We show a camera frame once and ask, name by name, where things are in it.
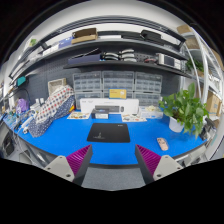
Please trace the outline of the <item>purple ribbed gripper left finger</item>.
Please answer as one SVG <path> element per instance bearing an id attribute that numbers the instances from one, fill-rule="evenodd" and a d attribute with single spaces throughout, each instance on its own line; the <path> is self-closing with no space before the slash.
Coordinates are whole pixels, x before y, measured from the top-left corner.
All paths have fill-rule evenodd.
<path id="1" fill-rule="evenodd" d="M 67 157 L 62 155 L 56 157 L 45 170 L 81 186 L 92 155 L 92 145 L 87 145 Z"/>

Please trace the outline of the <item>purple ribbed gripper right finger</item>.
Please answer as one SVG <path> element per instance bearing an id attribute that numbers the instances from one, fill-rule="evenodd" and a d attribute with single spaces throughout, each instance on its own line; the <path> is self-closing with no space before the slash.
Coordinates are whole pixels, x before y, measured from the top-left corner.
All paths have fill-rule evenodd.
<path id="1" fill-rule="evenodd" d="M 182 166 L 169 155 L 160 156 L 140 145 L 135 145 L 135 156 L 146 184 L 182 169 Z"/>

